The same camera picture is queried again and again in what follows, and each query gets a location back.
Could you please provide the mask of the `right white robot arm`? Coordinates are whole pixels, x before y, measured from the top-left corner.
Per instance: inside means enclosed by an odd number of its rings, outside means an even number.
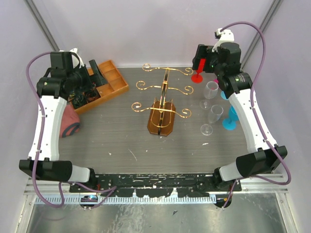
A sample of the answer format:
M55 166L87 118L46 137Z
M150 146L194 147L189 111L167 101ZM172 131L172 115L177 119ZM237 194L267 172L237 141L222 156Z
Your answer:
M198 45L192 60L193 70L216 75L219 88L237 113L247 144L248 154L214 170L213 185L218 191L225 191L230 181L272 172L288 153L270 134L251 90L251 77L241 70L240 57L239 44L224 42L217 49Z

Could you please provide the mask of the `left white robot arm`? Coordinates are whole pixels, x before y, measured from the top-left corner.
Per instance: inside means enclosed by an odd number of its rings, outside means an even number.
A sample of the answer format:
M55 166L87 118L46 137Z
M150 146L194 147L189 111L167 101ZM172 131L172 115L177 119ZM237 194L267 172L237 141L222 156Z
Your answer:
M89 75L77 48L47 55L51 66L36 85L31 85L38 103L38 117L28 158L20 160L19 169L34 181L80 183L83 190L93 192L98 183L94 169L60 160L59 136L69 95L93 88L100 77L99 70Z

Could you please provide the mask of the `clear wine glass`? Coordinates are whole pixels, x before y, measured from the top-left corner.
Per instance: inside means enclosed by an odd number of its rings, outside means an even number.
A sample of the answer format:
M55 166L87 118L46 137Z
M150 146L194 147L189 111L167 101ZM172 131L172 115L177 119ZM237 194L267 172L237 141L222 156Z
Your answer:
M208 124L203 124L200 128L200 131L203 135L209 136L213 133L212 124L217 122L221 118L223 112L223 107L220 105L213 105L211 107L207 115Z
M210 100L216 97L218 93L218 83L215 81L209 81L203 91L204 99L200 101L199 105L202 109L208 110L211 107Z

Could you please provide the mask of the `light blue plastic wine glass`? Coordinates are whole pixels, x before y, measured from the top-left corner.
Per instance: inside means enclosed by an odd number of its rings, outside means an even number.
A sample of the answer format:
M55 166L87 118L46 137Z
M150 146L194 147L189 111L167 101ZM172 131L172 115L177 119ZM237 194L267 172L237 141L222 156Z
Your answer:
M228 100L228 98L226 97L224 91L221 91L221 98L224 100Z

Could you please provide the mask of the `clear front wine glass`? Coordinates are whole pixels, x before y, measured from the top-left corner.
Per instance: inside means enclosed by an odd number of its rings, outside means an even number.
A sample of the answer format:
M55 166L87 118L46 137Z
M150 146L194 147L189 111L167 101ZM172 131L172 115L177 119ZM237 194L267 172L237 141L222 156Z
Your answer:
M203 135L209 136L213 133L212 124L217 122L221 118L223 112L223 107L220 105L213 105L211 107L207 115L208 124L203 124L200 128L200 131Z

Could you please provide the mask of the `red plastic wine glass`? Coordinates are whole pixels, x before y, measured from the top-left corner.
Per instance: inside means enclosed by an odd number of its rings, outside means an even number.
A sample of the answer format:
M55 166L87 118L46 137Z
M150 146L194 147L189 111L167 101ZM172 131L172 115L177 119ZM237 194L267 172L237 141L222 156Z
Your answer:
M196 70L194 70L196 73L192 75L191 80L194 83L201 83L203 81L203 77L201 75L201 73L204 70L204 66L206 63L206 59L200 59L199 60L199 64L198 64L198 68Z

